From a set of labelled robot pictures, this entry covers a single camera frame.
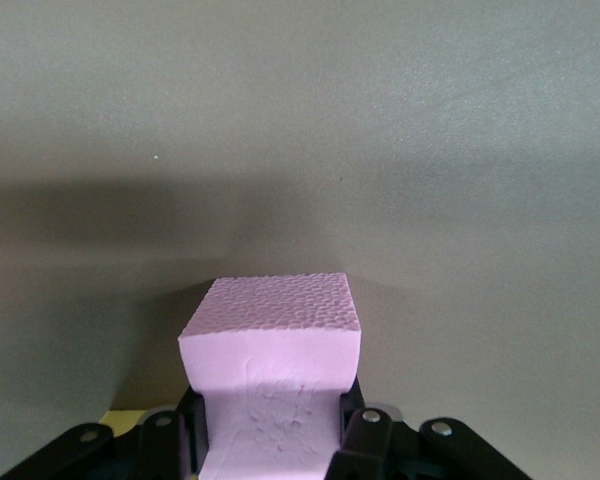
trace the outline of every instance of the screw head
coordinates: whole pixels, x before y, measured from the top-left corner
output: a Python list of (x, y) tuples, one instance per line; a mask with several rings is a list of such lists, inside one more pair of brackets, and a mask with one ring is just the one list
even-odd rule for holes
[(156, 420), (156, 427), (166, 427), (171, 423), (171, 417), (164, 415)]
[(365, 410), (362, 414), (362, 419), (369, 423), (378, 423), (380, 421), (380, 414), (375, 410)]
[(98, 438), (98, 432), (96, 430), (87, 430), (82, 435), (80, 435), (80, 441), (82, 443), (87, 443)]
[(448, 437), (453, 433), (453, 429), (448, 423), (444, 422), (436, 422), (431, 425), (431, 430), (433, 430), (438, 435), (442, 435), (443, 437)]

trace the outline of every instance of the gray wall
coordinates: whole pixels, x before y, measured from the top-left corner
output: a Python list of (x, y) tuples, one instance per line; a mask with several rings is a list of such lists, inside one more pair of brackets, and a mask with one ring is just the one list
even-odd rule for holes
[(0, 473), (317, 271), (369, 400), (600, 478), (600, 1), (0, 2)]

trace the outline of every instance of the foam block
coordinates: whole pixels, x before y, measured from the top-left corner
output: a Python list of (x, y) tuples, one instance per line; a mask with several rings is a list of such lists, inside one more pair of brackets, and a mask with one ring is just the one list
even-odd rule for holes
[(323, 479), (360, 336), (344, 274), (216, 280), (178, 339), (205, 398), (200, 480)]

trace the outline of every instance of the black mount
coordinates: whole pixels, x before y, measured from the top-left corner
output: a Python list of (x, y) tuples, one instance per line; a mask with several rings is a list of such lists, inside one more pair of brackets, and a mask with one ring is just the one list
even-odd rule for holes
[[(416, 432), (366, 408), (357, 379), (340, 398), (340, 425), (325, 480), (531, 480), (458, 420), (429, 420)], [(189, 480), (208, 449), (204, 399), (188, 389), (175, 411), (117, 438), (105, 425), (73, 427), (0, 480)]]

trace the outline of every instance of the gray backdrop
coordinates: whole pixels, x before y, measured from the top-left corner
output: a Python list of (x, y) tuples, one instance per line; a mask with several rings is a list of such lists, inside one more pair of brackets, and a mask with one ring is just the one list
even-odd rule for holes
[(600, 1), (0, 2), (0, 473), (322, 271), (369, 400), (600, 478)]

